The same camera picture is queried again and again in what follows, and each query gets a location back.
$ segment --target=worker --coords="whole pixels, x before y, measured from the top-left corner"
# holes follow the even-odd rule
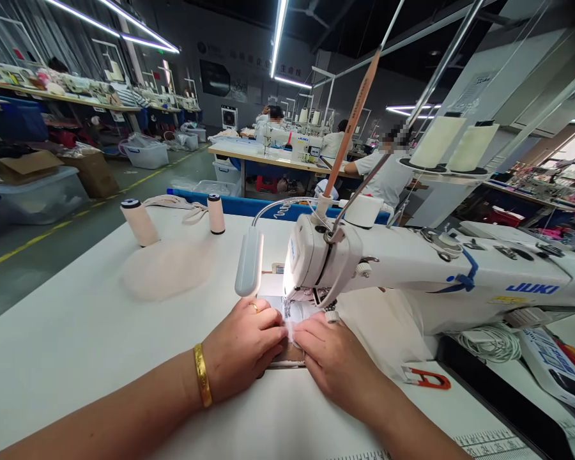
[[[281,125],[283,120],[283,110],[278,105],[268,106],[268,121],[260,120],[256,125],[256,140],[258,142],[264,143],[264,134],[266,126],[271,126],[272,128],[279,128],[285,130]]]
[[[381,143],[381,152],[379,149],[375,149],[367,157],[345,165],[346,173],[357,174],[366,178],[383,158],[383,155],[389,152],[390,158],[386,160],[377,174],[372,177],[362,193],[383,198],[383,201],[393,207],[394,210],[396,210],[400,201],[401,192],[413,179],[413,171],[397,162],[398,159],[407,157],[406,152],[403,150],[392,151],[392,141],[399,132],[400,128],[395,128],[388,133]]]
[[[248,389],[282,351],[287,336],[281,313],[266,300],[241,299],[202,342],[198,356],[205,371],[196,366],[195,350],[185,351],[7,447],[0,459],[145,458],[205,410],[205,402],[206,410],[213,410]],[[306,352],[305,364],[322,393],[368,426],[393,459],[470,458],[375,366],[342,321],[329,325],[319,312],[295,326],[294,340]],[[199,383],[204,377],[208,386]],[[266,435],[263,425],[251,429]]]
[[[260,121],[264,122],[268,121],[268,108],[269,105],[264,106],[264,109],[262,109],[262,113],[256,117],[256,123],[259,123]]]
[[[336,158],[339,152],[339,147],[345,136],[345,129],[347,129],[347,120],[342,120],[337,127],[336,133],[326,134],[324,136],[323,147],[321,148],[320,155],[326,158]],[[345,153],[349,152],[353,148],[353,142],[349,141],[347,145],[347,150]]]

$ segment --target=power cord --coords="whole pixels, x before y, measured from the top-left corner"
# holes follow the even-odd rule
[[[475,356],[494,363],[517,360],[522,355],[518,338],[505,323],[479,326],[452,336]]]

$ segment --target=stool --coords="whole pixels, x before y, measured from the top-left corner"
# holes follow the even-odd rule
[[[272,194],[276,194],[277,178],[265,178],[264,176],[258,176],[256,179],[256,190],[258,192],[261,192],[262,190],[269,190]]]
[[[522,219],[517,217],[516,214],[500,211],[493,207],[490,214],[484,218],[484,222],[487,224],[497,224],[517,228],[517,226],[522,222]]]

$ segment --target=yellow floor line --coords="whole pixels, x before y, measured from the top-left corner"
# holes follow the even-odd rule
[[[38,243],[39,241],[44,240],[46,237],[48,237],[49,235],[51,235],[52,233],[55,233],[56,231],[60,230],[61,228],[66,227],[67,225],[71,224],[73,220],[78,219],[79,217],[83,217],[86,214],[88,214],[93,208],[97,208],[99,206],[102,206],[103,204],[108,203],[111,199],[113,198],[117,198],[117,196],[124,194],[125,192],[128,192],[129,190],[132,190],[134,187],[142,184],[143,182],[145,182],[148,179],[151,179],[154,176],[157,176],[158,174],[166,171],[168,168],[175,166],[176,164],[181,163],[182,161],[188,159],[189,157],[191,157],[194,153],[197,153],[198,151],[201,151],[203,148],[199,148],[198,150],[195,150],[193,152],[191,152],[189,155],[184,156],[183,158],[180,158],[179,160],[170,163],[169,165],[153,172],[152,174],[150,174],[149,176],[133,183],[132,185],[130,185],[129,187],[124,188],[123,190],[120,190],[119,192],[117,192],[116,194],[114,194],[113,196],[108,197],[105,201],[100,201],[98,203],[92,204],[90,209],[81,211],[78,214],[75,214],[71,220],[67,220],[66,222],[62,222],[58,225],[56,225],[55,227],[53,227],[51,230],[48,230],[47,232],[43,233],[40,236],[37,236],[36,238],[32,238],[31,240],[29,240],[27,243],[21,245],[20,247],[16,248],[15,250],[6,253],[3,256],[0,256],[0,264],[4,261],[9,260],[11,257],[13,257],[16,254],[19,254],[20,252],[22,252],[23,250],[26,250],[27,248],[29,248],[32,245],[35,245],[36,243]]]

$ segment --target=orange rod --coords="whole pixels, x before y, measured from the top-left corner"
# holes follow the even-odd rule
[[[377,73],[377,65],[379,64],[379,58],[381,57],[381,48],[377,48],[377,52],[372,57],[371,65],[366,71],[362,83],[360,84],[360,89],[358,90],[358,95],[356,96],[356,101],[353,104],[351,110],[351,116],[347,122],[347,128],[345,129],[345,134],[343,135],[343,140],[341,141],[341,146],[339,147],[339,152],[337,153],[337,158],[334,161],[334,166],[332,171],[330,171],[330,177],[328,178],[328,184],[326,185],[326,190],[324,191],[324,196],[330,198],[330,193],[332,192],[332,187],[337,180],[339,172],[341,170],[341,165],[343,163],[343,158],[347,152],[347,146],[353,136],[353,132],[356,128],[356,124],[360,119],[360,114],[364,108],[364,103],[371,90],[372,81],[375,78],[375,73]]]

